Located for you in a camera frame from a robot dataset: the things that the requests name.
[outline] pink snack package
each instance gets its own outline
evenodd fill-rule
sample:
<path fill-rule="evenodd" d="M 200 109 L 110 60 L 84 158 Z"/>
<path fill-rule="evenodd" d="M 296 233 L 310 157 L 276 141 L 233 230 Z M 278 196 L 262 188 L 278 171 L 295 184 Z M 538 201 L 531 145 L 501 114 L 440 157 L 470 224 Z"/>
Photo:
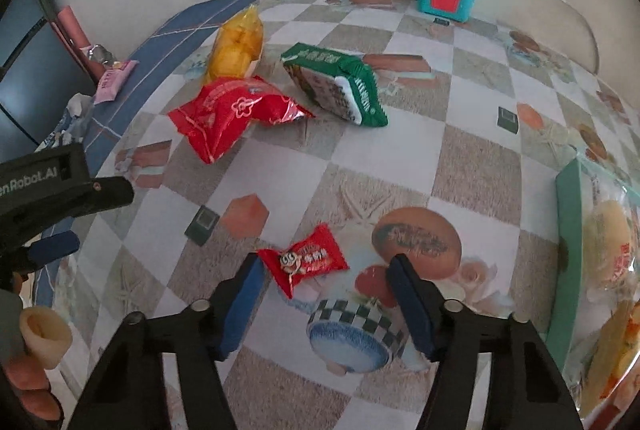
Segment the pink snack package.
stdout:
<path fill-rule="evenodd" d="M 98 82 L 98 90 L 95 92 L 94 104 L 116 99 L 118 92 L 137 64 L 137 61 L 125 61 L 121 63 L 118 68 L 110 68 L 107 70 Z"/>

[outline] screw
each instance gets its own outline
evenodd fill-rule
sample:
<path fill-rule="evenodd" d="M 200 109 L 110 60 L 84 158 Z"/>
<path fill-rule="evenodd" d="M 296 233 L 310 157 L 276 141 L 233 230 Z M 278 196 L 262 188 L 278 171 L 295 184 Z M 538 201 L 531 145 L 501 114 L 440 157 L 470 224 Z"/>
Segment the screw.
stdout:
<path fill-rule="evenodd" d="M 513 313 L 511 316 L 519 324 L 526 324 L 529 321 L 529 318 L 527 318 L 526 315 L 524 315 L 522 313 L 517 313 L 516 312 L 516 313 Z"/>
<path fill-rule="evenodd" d="M 209 303 L 209 300 L 196 300 L 193 302 L 193 304 L 191 304 L 191 309 L 193 309 L 197 313 L 201 313 L 209 309 L 210 306 L 211 304 Z"/>
<path fill-rule="evenodd" d="M 140 321 L 145 319 L 145 315 L 143 315 L 141 312 L 136 311 L 134 313 L 131 313 L 129 316 L 127 316 L 126 320 L 127 323 L 129 325 L 136 325 L 138 323 L 140 323 Z"/>
<path fill-rule="evenodd" d="M 447 300 L 444 302 L 444 308 L 450 313 L 459 313 L 464 308 L 464 305 L 457 300 Z"/>

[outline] green snack package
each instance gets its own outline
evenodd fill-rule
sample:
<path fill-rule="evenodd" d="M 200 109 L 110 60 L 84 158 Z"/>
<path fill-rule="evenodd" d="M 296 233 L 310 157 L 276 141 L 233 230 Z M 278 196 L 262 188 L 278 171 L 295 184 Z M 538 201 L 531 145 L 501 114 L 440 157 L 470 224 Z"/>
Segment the green snack package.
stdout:
<path fill-rule="evenodd" d="M 386 126 L 376 75 L 357 56 L 296 44 L 280 58 L 291 79 L 319 106 L 364 126 Z"/>

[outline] table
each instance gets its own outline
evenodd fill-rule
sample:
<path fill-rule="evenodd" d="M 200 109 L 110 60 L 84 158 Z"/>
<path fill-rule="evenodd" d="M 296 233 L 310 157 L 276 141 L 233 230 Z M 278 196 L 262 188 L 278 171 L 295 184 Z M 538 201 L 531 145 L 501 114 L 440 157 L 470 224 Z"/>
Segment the table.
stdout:
<path fill-rule="evenodd" d="M 165 114 L 197 94 L 217 26 L 252 1 L 266 34 L 257 74 L 318 117 L 306 132 L 253 126 L 204 165 Z M 366 129 L 293 85 L 279 57 L 296 42 L 424 63 L 369 58 L 381 63 L 389 124 Z M 156 63 L 152 48 L 162 51 Z M 167 140 L 171 156 L 160 188 L 136 188 L 131 206 L 73 223 L 82 249 L 60 265 L 53 307 L 74 332 L 63 373 L 75 392 L 126 313 L 178 312 L 250 251 L 286 248 L 327 222 L 351 270 L 301 285 L 293 301 L 265 284 L 241 348 L 219 364 L 229 405 L 241 429 L 413 429 L 434 367 L 407 340 L 380 280 L 376 227 L 406 225 L 401 208 L 421 208 L 435 249 L 421 250 L 411 233 L 396 239 L 417 261 L 447 253 L 445 233 L 462 243 L 445 271 L 424 278 L 479 312 L 517 309 L 544 334 L 558 270 L 557 173 L 599 139 L 603 164 L 640 183 L 640 119 L 605 83 L 523 32 L 436 19 L 410 0 L 216 0 L 172 18 L 132 59 L 141 62 L 132 81 L 96 110 L 89 164 L 112 175 L 120 150 Z M 203 204 L 219 219 L 199 247 L 184 232 Z M 327 320 L 341 320 L 339 338 Z M 469 428 L 481 426 L 487 365 L 483 356 Z M 174 428 L 185 428 L 171 358 L 166 382 Z"/>

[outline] small red candy wrapper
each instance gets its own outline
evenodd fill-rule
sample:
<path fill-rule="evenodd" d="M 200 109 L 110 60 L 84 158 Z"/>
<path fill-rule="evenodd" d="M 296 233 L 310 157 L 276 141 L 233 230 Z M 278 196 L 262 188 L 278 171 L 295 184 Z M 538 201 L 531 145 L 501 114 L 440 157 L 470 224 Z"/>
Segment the small red candy wrapper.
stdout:
<path fill-rule="evenodd" d="M 259 249 L 258 256 L 289 299 L 293 298 L 293 288 L 304 279 L 349 269 L 326 224 L 319 224 L 308 238 L 284 253 Z"/>
<path fill-rule="evenodd" d="M 220 159 L 258 120 L 272 125 L 314 117 L 261 77 L 219 77 L 190 101 L 168 114 L 205 163 Z"/>

